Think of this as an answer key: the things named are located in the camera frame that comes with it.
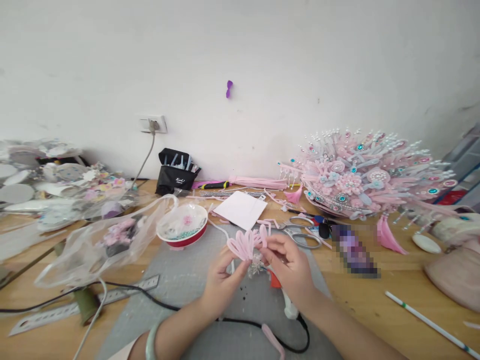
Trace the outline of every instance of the power cord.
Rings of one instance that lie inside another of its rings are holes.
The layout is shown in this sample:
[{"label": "power cord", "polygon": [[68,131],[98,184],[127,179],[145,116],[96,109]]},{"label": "power cord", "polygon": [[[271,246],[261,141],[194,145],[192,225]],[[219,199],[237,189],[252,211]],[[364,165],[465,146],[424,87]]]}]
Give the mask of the power cord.
[{"label": "power cord", "polygon": [[89,336],[90,330],[92,329],[92,326],[94,325],[95,320],[97,320],[97,318],[99,317],[100,312],[102,311],[102,308],[104,307],[105,300],[107,299],[107,292],[109,291],[107,289],[107,285],[105,284],[105,281],[103,281],[103,279],[101,277],[99,277],[98,280],[100,280],[100,283],[103,287],[103,299],[101,300],[100,306],[98,307],[98,310],[96,311],[95,316],[91,320],[91,323],[88,326],[88,329],[86,330],[86,333],[83,336],[83,339],[81,340],[80,345],[78,346],[78,349],[75,353],[75,356],[73,357],[73,360],[77,360],[77,358],[79,357],[80,351],[82,351],[82,348],[84,347],[85,341],[87,340],[87,337]]},{"label": "power cord", "polygon": [[[100,281],[95,281],[95,282],[92,282],[88,285],[86,285],[86,287],[90,286],[90,285],[95,285],[95,284],[100,284],[101,282],[103,282],[102,279],[99,278]],[[173,306],[173,305],[169,305],[169,304],[166,304],[164,302],[161,302],[160,300],[157,300],[155,297],[153,297],[152,295],[150,295],[145,289],[139,287],[139,286],[135,286],[135,285],[127,285],[127,284],[122,284],[122,283],[117,283],[117,282],[110,282],[110,281],[104,281],[105,284],[108,284],[108,285],[113,285],[113,286],[117,286],[119,288],[126,288],[126,289],[131,289],[131,290],[137,290],[139,292],[141,292],[143,295],[145,295],[148,299],[150,299],[153,303],[161,306],[162,308],[165,308],[165,309],[168,309],[168,310],[172,310],[172,311],[179,311],[181,309],[181,307],[177,307],[177,306]],[[33,309],[36,309],[36,308],[40,308],[40,307],[43,307],[47,304],[50,304],[51,302],[55,301],[55,300],[58,300],[68,294],[71,294],[75,291],[78,291],[78,290],[81,290],[83,289],[84,287],[76,287],[76,288],[73,288],[67,292],[64,292],[63,294],[59,295],[59,296],[56,296],[50,300],[47,300],[47,301],[44,301],[38,305],[35,305],[35,306],[30,306],[30,307],[26,307],[26,308],[23,308],[23,309],[2,309],[0,308],[0,313],[24,313],[24,312],[28,312],[28,311],[31,311]],[[106,298],[106,287],[104,288],[104,296],[103,296],[103,300],[102,300],[102,303],[104,302],[105,298]],[[85,339],[87,338],[87,335],[90,331],[90,328],[92,327],[92,324],[94,323],[94,321],[96,320],[96,318],[98,317],[98,314],[100,313],[100,310],[102,309],[102,306],[103,304],[100,304],[100,307],[98,308],[98,311],[97,311],[97,314],[95,314],[95,317],[93,318],[93,321],[90,323],[90,326],[88,327],[87,329],[87,332],[85,333],[85,336],[83,338],[83,341],[82,343],[80,344],[80,347],[78,348],[78,351],[77,351],[77,354],[75,355],[75,358],[73,360],[76,360],[76,357],[78,356],[78,353],[80,352],[84,342],[85,342]],[[281,340],[277,335],[273,334],[275,336],[275,338],[278,340],[278,342],[285,348],[287,349],[288,351],[292,352],[292,353],[295,353],[295,354],[303,354],[304,352],[306,352],[308,350],[308,348],[310,347],[310,332],[309,332],[309,329],[308,329],[308,326],[307,326],[307,323],[305,322],[304,318],[302,317],[302,315],[298,314],[298,317],[296,318],[296,320],[300,323],[301,327],[305,330],[305,333],[306,333],[306,345],[300,349],[296,349],[294,347],[291,347],[289,345],[287,345],[285,342],[283,342],[283,340]],[[223,317],[223,318],[218,318],[216,319],[215,321],[217,322],[226,322],[226,323],[237,323],[237,324],[247,324],[247,325],[251,325],[251,326],[254,326],[256,328],[259,328],[261,329],[262,328],[262,324],[258,323],[258,322],[255,322],[255,321],[250,321],[250,320],[241,320],[241,319],[234,319],[234,318],[230,318],[230,317]]]},{"label": "power cord", "polygon": [[138,174],[135,176],[135,179],[134,179],[133,182],[131,183],[130,190],[132,190],[132,189],[134,188],[134,186],[135,186],[135,181],[137,181],[138,177],[140,176],[140,173],[141,173],[142,170],[144,169],[145,163],[146,163],[147,160],[149,159],[150,154],[152,153],[152,149],[154,148],[154,144],[155,144],[155,130],[156,130],[155,125],[158,126],[158,124],[157,124],[156,121],[148,120],[148,130],[150,130],[150,133],[151,133],[151,135],[152,135],[150,150],[148,151],[148,154],[146,155],[146,158],[145,158],[145,160],[143,161],[143,164],[141,165],[140,171],[138,172]]}]

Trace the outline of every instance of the purple bow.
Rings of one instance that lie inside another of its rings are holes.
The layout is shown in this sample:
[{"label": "purple bow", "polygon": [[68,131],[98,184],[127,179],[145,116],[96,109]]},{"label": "purple bow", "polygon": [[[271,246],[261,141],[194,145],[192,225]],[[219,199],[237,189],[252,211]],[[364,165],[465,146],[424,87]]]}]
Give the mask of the purple bow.
[{"label": "purple bow", "polygon": [[230,98],[230,88],[232,87],[234,83],[231,82],[230,80],[228,80],[228,82],[226,83],[226,98],[229,99]]}]

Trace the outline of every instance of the tape roll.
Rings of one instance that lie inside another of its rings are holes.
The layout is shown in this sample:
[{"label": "tape roll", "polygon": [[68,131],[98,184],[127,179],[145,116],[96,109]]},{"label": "tape roll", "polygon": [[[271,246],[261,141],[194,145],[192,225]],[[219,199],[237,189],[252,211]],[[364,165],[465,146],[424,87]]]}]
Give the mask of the tape roll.
[{"label": "tape roll", "polygon": [[[65,248],[65,242],[59,242],[54,247],[55,254],[60,256]],[[97,313],[99,309],[100,302],[99,299],[95,296],[95,294],[90,290],[89,287],[85,287],[82,290],[75,291],[73,293],[73,297],[75,298],[76,303],[78,304],[78,308],[80,309],[80,316],[81,316],[81,325],[86,326],[90,324],[92,318]]]}]

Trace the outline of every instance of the wrist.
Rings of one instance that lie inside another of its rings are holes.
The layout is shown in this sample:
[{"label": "wrist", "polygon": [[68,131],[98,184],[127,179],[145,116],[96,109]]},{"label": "wrist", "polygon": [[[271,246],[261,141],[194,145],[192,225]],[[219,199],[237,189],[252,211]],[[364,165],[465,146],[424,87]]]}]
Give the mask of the wrist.
[{"label": "wrist", "polygon": [[209,323],[214,322],[222,313],[218,313],[218,310],[215,309],[215,306],[212,306],[211,301],[209,301],[203,294],[197,300],[198,311],[204,316],[205,320]]},{"label": "wrist", "polygon": [[319,327],[320,324],[317,324],[317,322],[321,322],[323,313],[329,308],[331,300],[317,288],[315,288],[313,293],[308,296],[308,299],[309,302],[305,304],[305,307],[301,312],[307,319]]}]

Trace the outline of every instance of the electrical outlet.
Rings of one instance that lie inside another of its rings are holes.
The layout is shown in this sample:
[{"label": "electrical outlet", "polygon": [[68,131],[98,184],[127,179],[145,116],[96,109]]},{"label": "electrical outlet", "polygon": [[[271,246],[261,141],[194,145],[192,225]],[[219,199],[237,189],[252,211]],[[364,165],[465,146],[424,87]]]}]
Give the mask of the electrical outlet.
[{"label": "electrical outlet", "polygon": [[165,121],[165,116],[154,116],[154,115],[139,115],[138,121],[140,122],[140,131],[142,133],[150,133],[149,130],[149,121],[154,121],[158,124],[155,134],[168,134],[167,122]]}]

